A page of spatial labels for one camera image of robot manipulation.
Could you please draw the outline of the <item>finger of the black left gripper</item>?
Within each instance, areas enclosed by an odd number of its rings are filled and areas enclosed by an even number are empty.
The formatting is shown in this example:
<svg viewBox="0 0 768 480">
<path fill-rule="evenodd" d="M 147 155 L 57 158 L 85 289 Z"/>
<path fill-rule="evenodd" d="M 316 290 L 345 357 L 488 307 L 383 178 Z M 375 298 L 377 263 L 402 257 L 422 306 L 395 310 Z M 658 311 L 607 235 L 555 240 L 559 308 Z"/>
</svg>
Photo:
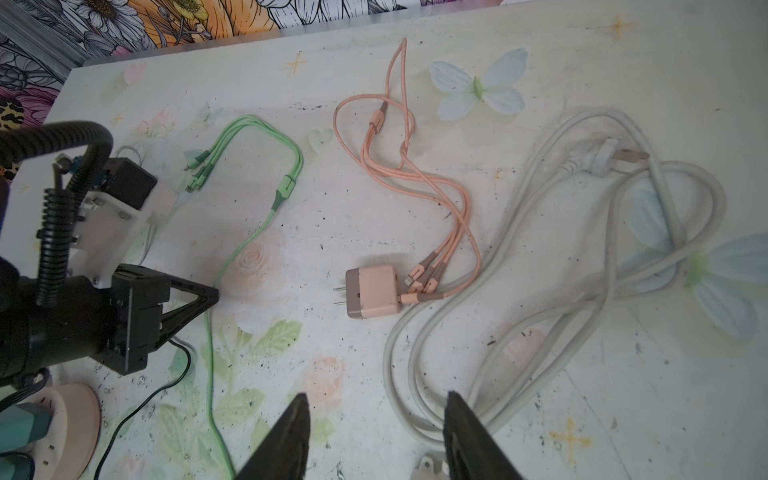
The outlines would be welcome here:
<svg viewBox="0 0 768 480">
<path fill-rule="evenodd" d="M 191 294 L 195 299 L 162 314 L 157 348 L 161 348 L 187 324 L 210 310 L 218 303 L 220 297 L 217 288 L 189 281 L 171 281 L 170 289 Z"/>
</svg>

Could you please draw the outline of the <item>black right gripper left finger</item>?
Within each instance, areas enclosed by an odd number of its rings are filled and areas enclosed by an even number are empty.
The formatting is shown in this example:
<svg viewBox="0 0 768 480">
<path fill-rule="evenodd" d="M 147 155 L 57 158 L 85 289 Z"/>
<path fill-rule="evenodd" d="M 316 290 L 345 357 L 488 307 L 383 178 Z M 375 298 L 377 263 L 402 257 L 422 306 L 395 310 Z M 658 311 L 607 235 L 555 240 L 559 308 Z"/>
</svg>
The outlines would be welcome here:
<svg viewBox="0 0 768 480">
<path fill-rule="evenodd" d="M 298 393 L 235 479 L 303 479 L 307 468 L 310 434 L 308 397 L 305 393 Z"/>
</svg>

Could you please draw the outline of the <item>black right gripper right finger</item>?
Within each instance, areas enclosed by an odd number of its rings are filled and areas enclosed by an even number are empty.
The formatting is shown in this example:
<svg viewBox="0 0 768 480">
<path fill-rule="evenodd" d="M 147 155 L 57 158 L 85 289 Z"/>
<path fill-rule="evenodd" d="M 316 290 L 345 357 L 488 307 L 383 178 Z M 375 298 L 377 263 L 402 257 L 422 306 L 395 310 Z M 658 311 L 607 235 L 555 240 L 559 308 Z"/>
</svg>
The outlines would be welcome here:
<svg viewBox="0 0 768 480">
<path fill-rule="evenodd" d="M 443 438 L 451 480 L 523 480 L 456 391 L 444 410 Z"/>
</svg>

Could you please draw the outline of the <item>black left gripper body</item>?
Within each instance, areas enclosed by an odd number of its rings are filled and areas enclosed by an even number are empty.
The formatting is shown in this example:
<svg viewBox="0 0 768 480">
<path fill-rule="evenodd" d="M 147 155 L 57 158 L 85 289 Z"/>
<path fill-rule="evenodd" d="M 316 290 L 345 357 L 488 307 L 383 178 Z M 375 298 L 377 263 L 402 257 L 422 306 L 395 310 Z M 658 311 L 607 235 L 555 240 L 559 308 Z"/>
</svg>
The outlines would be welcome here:
<svg viewBox="0 0 768 480">
<path fill-rule="evenodd" d="M 36 304 L 37 284 L 1 265 L 1 384 L 29 384 L 44 368 L 92 358 L 126 375 L 144 369 L 170 335 L 163 304 L 171 277 L 122 265 L 107 289 L 82 276 L 64 282 L 53 307 Z"/>
</svg>

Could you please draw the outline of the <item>white blue power strip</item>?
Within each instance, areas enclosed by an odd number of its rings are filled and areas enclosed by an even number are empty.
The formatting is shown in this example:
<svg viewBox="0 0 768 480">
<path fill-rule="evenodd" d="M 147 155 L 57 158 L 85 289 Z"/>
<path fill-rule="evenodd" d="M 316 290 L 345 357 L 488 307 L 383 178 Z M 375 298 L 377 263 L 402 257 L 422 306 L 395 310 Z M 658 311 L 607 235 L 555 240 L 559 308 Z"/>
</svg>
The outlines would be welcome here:
<svg viewBox="0 0 768 480">
<path fill-rule="evenodd" d="M 441 454 L 424 454 L 415 469 L 411 480 L 450 480 L 450 468 Z"/>
</svg>

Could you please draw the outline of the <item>teal two-tone charger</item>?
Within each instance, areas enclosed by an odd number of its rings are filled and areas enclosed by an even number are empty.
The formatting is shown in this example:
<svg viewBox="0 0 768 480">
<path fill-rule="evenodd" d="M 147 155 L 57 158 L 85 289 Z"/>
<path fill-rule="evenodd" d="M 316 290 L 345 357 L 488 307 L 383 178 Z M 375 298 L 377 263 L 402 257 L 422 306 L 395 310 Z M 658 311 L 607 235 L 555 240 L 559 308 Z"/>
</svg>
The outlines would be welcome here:
<svg viewBox="0 0 768 480">
<path fill-rule="evenodd" d="M 48 433 L 52 412 L 34 403 L 13 405 L 1 412 L 0 449 L 15 451 L 34 443 Z"/>
</svg>

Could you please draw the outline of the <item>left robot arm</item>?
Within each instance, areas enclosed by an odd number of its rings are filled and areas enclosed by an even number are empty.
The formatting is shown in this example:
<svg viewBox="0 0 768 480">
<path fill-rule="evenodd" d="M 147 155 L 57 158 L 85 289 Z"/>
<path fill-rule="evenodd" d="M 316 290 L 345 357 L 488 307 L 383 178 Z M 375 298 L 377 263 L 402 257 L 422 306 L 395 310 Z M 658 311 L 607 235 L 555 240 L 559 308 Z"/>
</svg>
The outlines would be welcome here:
<svg viewBox="0 0 768 480">
<path fill-rule="evenodd" d="M 219 300 L 215 287 L 123 260 L 147 226 L 167 219 L 176 192 L 130 159 L 91 121 L 4 132 L 9 166 L 80 147 L 57 160 L 43 194 L 34 277 L 1 263 L 1 382 L 41 387 L 51 366 L 89 357 L 127 375 Z"/>
</svg>

